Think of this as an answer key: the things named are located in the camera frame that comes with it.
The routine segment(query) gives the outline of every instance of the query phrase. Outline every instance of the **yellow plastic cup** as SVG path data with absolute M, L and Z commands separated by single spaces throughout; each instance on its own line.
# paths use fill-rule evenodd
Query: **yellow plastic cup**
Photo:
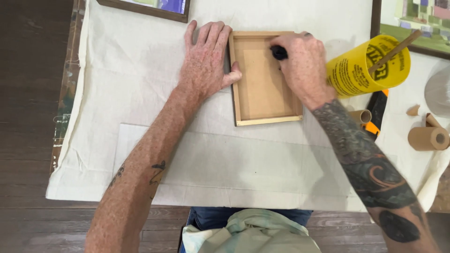
M 411 68 L 408 48 L 396 54 L 372 76 L 369 75 L 369 68 L 398 44 L 399 41 L 392 36 L 378 35 L 330 60 L 327 63 L 327 83 L 336 89 L 339 98 L 385 90 L 403 83 Z

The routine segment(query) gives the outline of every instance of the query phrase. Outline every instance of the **framed painting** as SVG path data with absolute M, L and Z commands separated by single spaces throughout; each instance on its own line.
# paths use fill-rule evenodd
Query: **framed painting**
M 422 36 L 410 51 L 450 59 L 450 0 L 373 0 L 371 38 L 384 34 L 402 41 L 416 30 Z
M 187 23 L 190 0 L 97 0 L 100 5 Z

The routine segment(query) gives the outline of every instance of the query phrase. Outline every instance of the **light green shirt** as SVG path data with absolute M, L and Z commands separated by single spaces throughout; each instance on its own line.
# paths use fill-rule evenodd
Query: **light green shirt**
M 183 229 L 187 253 L 320 253 L 308 230 L 279 213 L 244 209 L 222 229 Z

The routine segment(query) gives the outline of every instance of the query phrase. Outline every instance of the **green painting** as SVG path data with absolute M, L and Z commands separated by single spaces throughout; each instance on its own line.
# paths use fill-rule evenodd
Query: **green painting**
M 416 30 L 422 36 L 413 45 L 450 53 L 449 0 L 384 0 L 380 34 L 406 39 Z

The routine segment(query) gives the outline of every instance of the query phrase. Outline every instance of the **dark wood frame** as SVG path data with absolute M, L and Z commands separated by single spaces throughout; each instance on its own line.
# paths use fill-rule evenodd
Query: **dark wood frame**
M 190 0 L 186 0 L 184 3 L 184 13 L 176 13 L 168 10 L 162 10 L 158 8 L 148 7 L 140 4 L 133 4 L 122 0 L 97 0 L 100 5 L 113 7 L 117 9 L 128 10 L 141 14 L 151 15 L 158 18 L 170 19 L 178 22 L 187 23 L 189 20 L 189 5 Z
M 380 34 L 380 22 L 381 22 L 381 1 L 373 0 L 372 2 L 372 24 L 370 28 L 370 38 L 373 38 Z M 435 56 L 443 59 L 450 60 L 450 53 L 445 53 L 438 50 L 429 49 L 422 46 L 410 45 L 408 49 L 411 52 L 416 52 L 419 54 L 426 54 L 430 56 Z

